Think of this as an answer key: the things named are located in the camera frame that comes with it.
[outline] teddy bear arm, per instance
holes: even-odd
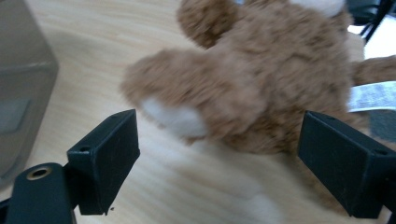
[[[355,86],[396,81],[396,56],[368,59],[353,63],[352,78]]]
[[[164,50],[128,69],[127,100],[186,138],[241,133],[265,109],[254,78],[233,60],[194,50]]]
[[[233,0],[183,0],[177,20],[188,38],[208,49],[238,20],[238,5]]]
[[[273,3],[286,3],[288,0],[245,0],[244,4],[250,7],[266,7]]]

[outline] white paw pad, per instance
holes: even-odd
[[[191,106],[164,106],[154,97],[142,101],[142,108],[170,131],[183,137],[203,137],[207,128],[199,112]]]
[[[346,4],[345,0],[290,0],[290,2],[301,7],[312,8],[319,11],[327,18],[340,13]]]

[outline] fluffy fur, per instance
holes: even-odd
[[[179,108],[166,107],[155,98],[148,98],[141,105],[152,118],[180,136],[199,138],[207,135],[205,123],[194,108],[185,105]]]
[[[296,155],[305,110],[366,132],[366,117],[347,113],[350,88],[396,79],[394,57],[349,63],[345,10],[328,18],[288,0],[247,0],[241,7],[232,0],[184,0],[177,16],[205,50],[167,49],[142,59],[121,89],[135,106],[155,97],[166,107],[193,108],[205,138],[237,150]],[[303,171],[322,199],[337,204]]]

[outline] teddy bear paw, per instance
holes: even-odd
[[[204,137],[208,130],[200,113],[192,106],[165,106],[155,97],[141,102],[142,109],[165,128],[182,137]]]

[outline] metal screw hole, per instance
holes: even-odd
[[[30,172],[26,178],[28,180],[37,180],[37,179],[41,179],[47,175],[49,175],[51,173],[52,169],[48,166],[43,166],[43,167],[39,167],[35,170],[33,170],[32,172]]]
[[[377,154],[380,154],[380,155],[388,155],[388,152],[387,151],[384,151],[384,150],[381,150],[381,149],[376,149],[375,150],[375,152],[377,153]]]
[[[90,147],[82,147],[79,149],[80,152],[86,152],[89,151],[91,148]]]

